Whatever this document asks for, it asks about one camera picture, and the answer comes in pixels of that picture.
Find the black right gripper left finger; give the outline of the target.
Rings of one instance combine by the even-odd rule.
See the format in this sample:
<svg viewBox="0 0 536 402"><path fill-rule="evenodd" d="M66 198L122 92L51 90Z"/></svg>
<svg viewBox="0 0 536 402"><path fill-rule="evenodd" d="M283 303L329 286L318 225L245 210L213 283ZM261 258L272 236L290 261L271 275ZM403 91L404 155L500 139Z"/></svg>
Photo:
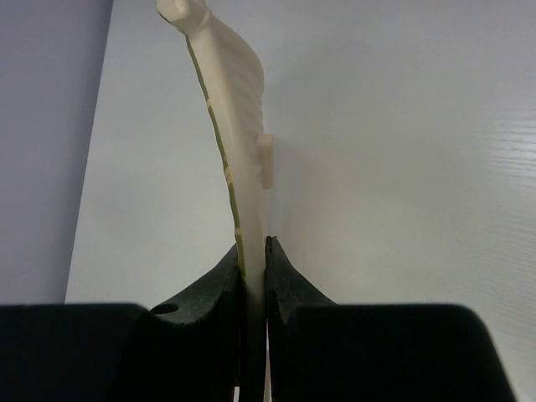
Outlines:
<svg viewBox="0 0 536 402"><path fill-rule="evenodd" d="M243 281L232 246L217 265L136 321L114 401L231 401L240 376Z"/></svg>

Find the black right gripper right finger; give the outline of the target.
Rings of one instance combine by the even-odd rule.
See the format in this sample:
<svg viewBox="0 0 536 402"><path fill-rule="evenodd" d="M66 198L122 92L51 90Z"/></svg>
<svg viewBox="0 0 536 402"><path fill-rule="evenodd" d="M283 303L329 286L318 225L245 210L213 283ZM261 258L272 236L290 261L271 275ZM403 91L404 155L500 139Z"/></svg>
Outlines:
<svg viewBox="0 0 536 402"><path fill-rule="evenodd" d="M302 354L312 348L306 340L317 338L310 321L299 322L302 309L316 311L335 303L297 271L279 240L265 243L265 304L267 313L271 397L274 401L345 401L348 391L333 378L302 377Z"/></svg>

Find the square woven bamboo plate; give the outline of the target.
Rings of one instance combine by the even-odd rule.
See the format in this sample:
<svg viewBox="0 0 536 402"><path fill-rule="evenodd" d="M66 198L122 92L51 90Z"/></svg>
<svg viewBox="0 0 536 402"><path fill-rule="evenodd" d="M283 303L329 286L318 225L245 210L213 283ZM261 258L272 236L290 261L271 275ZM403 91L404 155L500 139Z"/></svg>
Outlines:
<svg viewBox="0 0 536 402"><path fill-rule="evenodd" d="M265 192L274 180L274 139L264 132L264 72L255 51L203 1L158 1L185 36L222 159L245 286L240 400L269 401L265 313Z"/></svg>

